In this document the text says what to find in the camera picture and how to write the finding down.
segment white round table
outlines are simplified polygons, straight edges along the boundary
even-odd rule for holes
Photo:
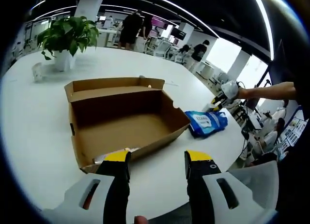
[[[166,81],[164,91],[183,111],[209,103],[213,94],[184,66],[153,56],[112,48],[87,48],[77,55],[75,68],[34,83],[31,68],[45,61],[39,53],[22,57],[3,78],[1,129],[5,150],[21,188],[40,209],[53,209],[65,191],[84,176],[76,163],[64,85],[100,77],[145,77]],[[170,212],[186,202],[184,151],[210,154],[226,171],[242,151],[241,129],[227,110],[228,126],[207,139],[194,139],[189,130],[169,146],[131,166],[127,221]]]

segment computer monitor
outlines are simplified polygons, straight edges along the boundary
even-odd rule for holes
[[[171,35],[179,40],[183,40],[186,36],[186,33],[174,27],[171,31]]]

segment blue plastic bag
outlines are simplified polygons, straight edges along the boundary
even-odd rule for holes
[[[190,119],[189,130],[194,137],[208,137],[224,130],[228,124],[223,112],[187,111],[185,114]]]

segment box lid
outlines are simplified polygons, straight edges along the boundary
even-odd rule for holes
[[[116,94],[162,90],[164,84],[164,80],[145,77],[101,78],[73,81],[64,89],[68,102],[75,102]]]

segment cardboard box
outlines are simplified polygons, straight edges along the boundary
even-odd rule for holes
[[[94,171],[94,158],[125,148],[139,148],[135,160],[175,140],[188,117],[151,78],[73,81],[65,86],[72,144],[78,166]]]

